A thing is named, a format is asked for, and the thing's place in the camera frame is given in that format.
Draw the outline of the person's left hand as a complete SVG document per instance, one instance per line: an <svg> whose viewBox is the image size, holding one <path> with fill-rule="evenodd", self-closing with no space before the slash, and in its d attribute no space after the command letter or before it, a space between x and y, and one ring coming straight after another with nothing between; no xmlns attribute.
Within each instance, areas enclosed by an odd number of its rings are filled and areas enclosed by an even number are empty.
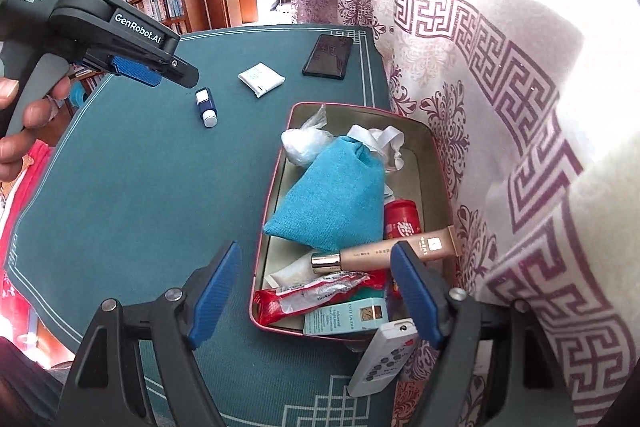
<svg viewBox="0 0 640 427"><path fill-rule="evenodd" d="M22 117L23 129L17 134L5 136L0 141L2 182L11 182L20 174L22 158L34 145L37 130L47 126L56 112L55 100L63 100L69 94L70 78L65 76L58 80L58 83L45 98L25 107Z"/></svg>

